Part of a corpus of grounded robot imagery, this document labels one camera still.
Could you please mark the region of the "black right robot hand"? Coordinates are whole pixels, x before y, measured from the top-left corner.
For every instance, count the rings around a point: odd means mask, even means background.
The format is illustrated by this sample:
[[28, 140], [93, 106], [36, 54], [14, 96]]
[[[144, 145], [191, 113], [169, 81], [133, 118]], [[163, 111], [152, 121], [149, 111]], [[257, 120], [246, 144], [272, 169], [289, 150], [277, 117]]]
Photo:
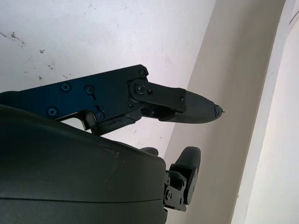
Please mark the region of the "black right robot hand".
[[3, 224], [164, 224], [185, 211], [201, 152], [169, 169], [152, 147], [104, 138], [142, 117], [204, 124], [223, 109], [181, 88], [151, 83], [135, 65], [0, 95]]

